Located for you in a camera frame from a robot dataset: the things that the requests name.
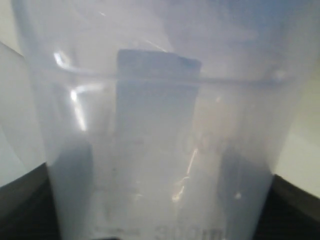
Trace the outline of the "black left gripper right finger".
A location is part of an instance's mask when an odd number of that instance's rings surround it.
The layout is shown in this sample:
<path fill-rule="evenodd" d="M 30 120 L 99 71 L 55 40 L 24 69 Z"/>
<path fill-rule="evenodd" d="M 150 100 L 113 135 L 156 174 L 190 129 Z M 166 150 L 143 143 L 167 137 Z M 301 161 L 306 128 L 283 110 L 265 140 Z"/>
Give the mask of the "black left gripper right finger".
<path fill-rule="evenodd" d="M 276 175 L 254 240 L 318 240 L 320 199 Z"/>

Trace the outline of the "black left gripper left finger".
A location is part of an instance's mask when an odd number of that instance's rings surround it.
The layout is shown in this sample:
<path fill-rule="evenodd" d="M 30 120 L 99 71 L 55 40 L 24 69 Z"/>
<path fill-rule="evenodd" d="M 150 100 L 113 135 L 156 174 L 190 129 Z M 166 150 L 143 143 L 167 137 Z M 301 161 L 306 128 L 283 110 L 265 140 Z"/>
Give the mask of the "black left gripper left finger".
<path fill-rule="evenodd" d="M 46 164 L 0 187 L 2 240 L 60 240 Z"/>

